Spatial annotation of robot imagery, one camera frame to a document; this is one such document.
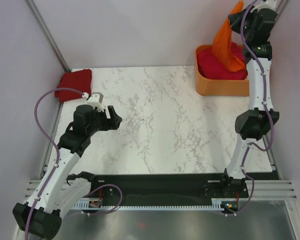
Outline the orange t shirt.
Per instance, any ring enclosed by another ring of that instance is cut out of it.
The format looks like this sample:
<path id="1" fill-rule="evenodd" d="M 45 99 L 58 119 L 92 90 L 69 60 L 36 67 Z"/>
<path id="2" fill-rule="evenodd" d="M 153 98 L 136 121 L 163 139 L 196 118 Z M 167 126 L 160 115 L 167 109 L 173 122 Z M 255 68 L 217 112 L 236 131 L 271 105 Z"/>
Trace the orange t shirt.
<path id="1" fill-rule="evenodd" d="M 238 72 L 244 70 L 246 68 L 245 64 L 232 53 L 231 46 L 232 29 L 230 20 L 226 17 L 226 20 L 214 37 L 211 52 L 228 71 Z"/>

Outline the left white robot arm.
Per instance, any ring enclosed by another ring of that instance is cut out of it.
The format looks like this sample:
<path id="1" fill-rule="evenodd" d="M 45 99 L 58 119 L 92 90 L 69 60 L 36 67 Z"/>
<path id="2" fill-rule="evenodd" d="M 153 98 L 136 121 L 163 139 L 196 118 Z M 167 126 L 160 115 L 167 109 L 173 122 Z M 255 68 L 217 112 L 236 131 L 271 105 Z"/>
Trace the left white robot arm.
<path id="1" fill-rule="evenodd" d="M 18 227 L 25 233 L 25 239 L 34 235 L 52 240 L 72 207 L 82 197 L 94 197 L 99 193 L 100 185 L 89 172 L 76 177 L 65 191 L 62 187 L 91 144 L 92 136 L 99 131 L 117 130 L 121 122 L 122 118 L 112 105 L 102 110 L 89 104 L 76 107 L 72 122 L 59 138 L 53 164 L 27 201 L 16 203 L 12 210 Z"/>

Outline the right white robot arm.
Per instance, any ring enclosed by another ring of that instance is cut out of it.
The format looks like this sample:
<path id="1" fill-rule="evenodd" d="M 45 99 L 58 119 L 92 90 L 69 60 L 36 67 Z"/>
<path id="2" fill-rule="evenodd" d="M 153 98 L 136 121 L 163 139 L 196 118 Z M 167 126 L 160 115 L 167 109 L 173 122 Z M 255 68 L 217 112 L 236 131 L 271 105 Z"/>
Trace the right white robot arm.
<path id="1" fill-rule="evenodd" d="M 230 28 L 240 34 L 243 56 L 249 81 L 249 104 L 247 111 L 237 116 L 235 131 L 237 142 L 231 161 L 221 177 L 219 191 L 224 197 L 248 196 L 246 190 L 246 167 L 250 151 L 256 147 L 266 152 L 271 146 L 260 147 L 258 141 L 270 134 L 274 138 L 274 125 L 279 112 L 274 110 L 270 90 L 272 45 L 269 42 L 277 13 L 268 3 L 250 4 L 239 13 L 228 16 Z"/>

